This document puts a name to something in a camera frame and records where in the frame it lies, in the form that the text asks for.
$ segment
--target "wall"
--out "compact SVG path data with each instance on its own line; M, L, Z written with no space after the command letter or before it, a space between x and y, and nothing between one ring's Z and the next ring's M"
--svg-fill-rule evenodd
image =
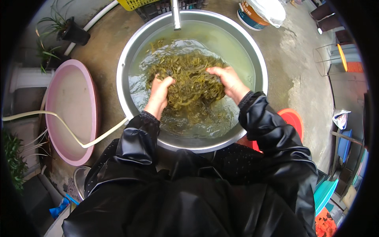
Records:
M61 8L70 0L58 0L58 8ZM29 25L25 29L19 44L16 60L22 63L23 67L39 67L40 60L36 57L36 41L37 35L35 32L36 25L43 17L51 17L51 6L56 0L46 0L39 11L35 14ZM75 17L75 22L80 26L85 26L93 16L101 11L106 5L111 3L110 0L74 0L67 7L63 8L60 14L66 17ZM49 22L43 22L38 25L39 33L42 33ZM56 34L52 34L44 40L44 45L49 47L62 46L60 51L68 47L70 42L57 41Z

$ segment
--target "stainless steel basin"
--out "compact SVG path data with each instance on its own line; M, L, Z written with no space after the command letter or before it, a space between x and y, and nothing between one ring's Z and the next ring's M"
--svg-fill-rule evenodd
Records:
M208 22L219 26L233 35L244 47L255 69L255 91L263 91L267 94L267 69L262 53L251 36L239 24L233 20L217 13L203 10L180 11L181 21L197 20ZM117 66L117 93L121 107L130 120L139 114L138 109L130 96L128 74L132 60L143 41L156 30L166 25L172 24L171 13L166 13L156 17L152 21L142 26L128 41ZM173 136L165 131L161 131L158 137L158 145L166 149L176 151L178 149L188 149L196 153L205 153L224 148L243 137L246 131L237 124L224 136L218 138L183 138Z

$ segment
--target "plastic bag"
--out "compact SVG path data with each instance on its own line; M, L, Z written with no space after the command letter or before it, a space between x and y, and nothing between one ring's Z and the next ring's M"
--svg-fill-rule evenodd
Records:
M349 110L336 110L333 115L333 122L339 127L341 130L346 128L346 124L348 121L348 113Z
M284 7L278 0L246 0L258 16L279 28L285 19Z

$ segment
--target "black pants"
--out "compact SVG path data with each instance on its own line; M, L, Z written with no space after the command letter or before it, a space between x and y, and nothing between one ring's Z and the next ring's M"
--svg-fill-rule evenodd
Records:
M116 148L119 139L114 139L107 148L105 148L103 154L92 166L85 180L85 197L88 196L90 191L97 184L97 174L103 167L104 163L113 158L116 153ZM228 180L232 185L247 185L250 180L254 178L254 174L259 172L257 170L257 163L263 158L263 154L257 152L249 147L234 143L226 148L218 150L212 161L209 161L201 156L188 156L188 159L181 158L181 162L175 165L182 166L180 168L180 174L172 174L171 176L197 176L199 168L214 167L223 179ZM148 171L152 174L158 174L165 179L170 179L170 174L168 170L161 170L157 172L155 169L155 164L151 165L139 165L140 169Z

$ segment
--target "yellow crate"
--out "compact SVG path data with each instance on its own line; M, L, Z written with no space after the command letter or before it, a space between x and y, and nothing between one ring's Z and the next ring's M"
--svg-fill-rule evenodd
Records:
M136 8L142 7L143 5L156 2L158 0L117 0L127 11L132 11Z

